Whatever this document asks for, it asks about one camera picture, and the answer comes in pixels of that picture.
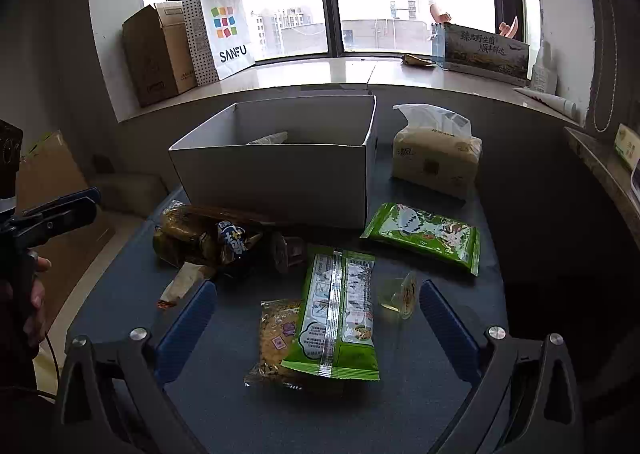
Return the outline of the person's left hand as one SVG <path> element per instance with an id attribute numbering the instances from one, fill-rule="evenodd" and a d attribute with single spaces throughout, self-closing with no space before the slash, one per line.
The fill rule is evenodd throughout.
<path id="1" fill-rule="evenodd" d="M 37 255 L 35 262 L 35 276 L 32 282 L 32 292 L 30 293 L 30 303 L 32 310 L 26 319 L 24 332 L 27 336 L 28 348 L 37 348 L 39 344 L 46 338 L 48 325 L 46 323 L 46 308 L 44 307 L 44 299 L 46 299 L 46 289 L 38 275 L 46 273 L 51 267 L 49 259 L 39 257 Z"/>

